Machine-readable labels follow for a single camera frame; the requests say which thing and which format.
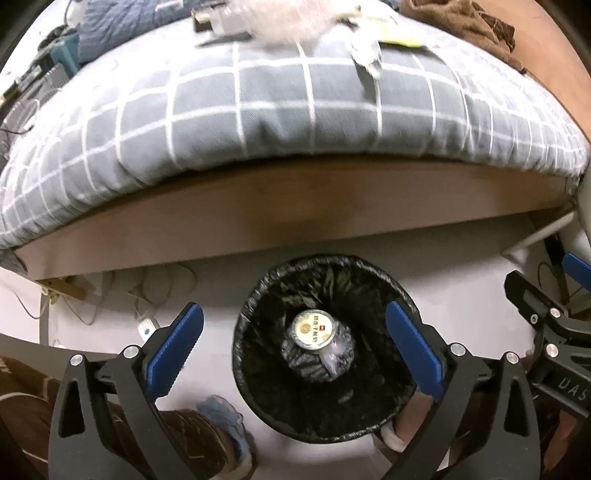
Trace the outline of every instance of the metal screw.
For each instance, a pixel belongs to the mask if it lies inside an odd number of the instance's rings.
[[[139,348],[135,345],[130,345],[125,350],[123,350],[123,356],[125,358],[134,358],[138,355]]]
[[[556,358],[558,356],[558,347],[553,343],[549,343],[546,345],[546,354],[551,358]]]
[[[76,365],[80,365],[83,360],[84,357],[81,354],[77,353],[72,358],[70,358],[70,365],[74,365],[75,367]]]
[[[450,350],[455,356],[464,356],[466,354],[466,347],[463,346],[461,343],[454,343]]]
[[[506,355],[506,358],[510,364],[515,365],[515,364],[519,363],[519,356],[516,353],[508,352]]]

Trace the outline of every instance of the white floor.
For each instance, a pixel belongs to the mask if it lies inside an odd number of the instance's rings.
[[[396,278],[413,297],[424,321],[434,325],[447,342],[461,342],[481,356],[499,358],[509,350],[521,356],[532,346],[533,330],[505,299],[503,282],[516,268],[535,280],[537,265],[547,257],[543,244],[523,252],[519,265],[498,252],[530,231],[526,216],[513,216],[198,260],[188,264],[198,275],[192,291],[188,291],[194,283],[191,275],[172,266],[173,295],[157,313],[157,320],[169,324],[193,300],[202,305],[206,326],[172,392],[158,406],[190,408],[210,394],[226,397],[243,412],[246,427],[256,439],[261,466],[255,479],[380,478],[388,464],[375,455],[369,436],[339,445],[306,445],[271,430],[248,408],[236,389],[230,363],[233,327],[242,303],[274,265],[319,252],[355,254]],[[137,278],[138,271],[117,273],[115,287],[94,325],[82,324],[61,301],[52,307],[50,344],[119,352],[126,345],[141,343],[133,299],[126,294]],[[166,279],[165,267],[148,269],[148,294],[154,301],[165,296]],[[89,280],[100,284],[101,276],[92,275]],[[554,287],[549,275],[543,275],[543,282]],[[81,308],[75,301],[72,305],[83,318],[92,315],[91,305]]]

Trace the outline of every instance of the wooden board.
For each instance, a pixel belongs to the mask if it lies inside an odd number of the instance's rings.
[[[17,255],[33,280],[62,277],[556,207],[564,184],[391,156],[274,160],[130,195]]]

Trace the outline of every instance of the gray plaid bedsheet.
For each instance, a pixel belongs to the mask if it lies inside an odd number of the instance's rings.
[[[544,88],[444,32],[384,47],[374,82],[335,26],[310,46],[209,43],[183,20],[86,66],[15,141],[0,176],[0,248],[188,170],[290,154],[437,155],[583,173],[590,147]]]

